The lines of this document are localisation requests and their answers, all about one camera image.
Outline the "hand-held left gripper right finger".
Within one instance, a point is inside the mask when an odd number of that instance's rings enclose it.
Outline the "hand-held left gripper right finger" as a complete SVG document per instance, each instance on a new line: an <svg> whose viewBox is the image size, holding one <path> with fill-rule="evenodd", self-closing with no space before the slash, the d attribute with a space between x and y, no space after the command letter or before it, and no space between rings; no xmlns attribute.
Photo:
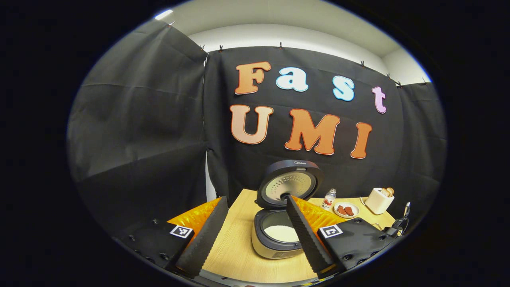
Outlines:
<svg viewBox="0 0 510 287"><path fill-rule="evenodd" d="M313 272L319 279L349 272L383 254L397 238L395 227L383 230L362 218L327 223L313 230L298 205L298 198L285 196L286 212Z"/></svg>

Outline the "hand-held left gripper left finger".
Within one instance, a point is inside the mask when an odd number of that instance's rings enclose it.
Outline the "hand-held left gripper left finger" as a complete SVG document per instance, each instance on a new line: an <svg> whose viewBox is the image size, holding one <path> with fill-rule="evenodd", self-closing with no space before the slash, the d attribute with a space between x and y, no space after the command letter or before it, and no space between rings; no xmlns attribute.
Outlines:
<svg viewBox="0 0 510 287"><path fill-rule="evenodd" d="M152 220L115 238L126 249L169 272L199 276L228 214L218 197L171 220Z"/></svg>

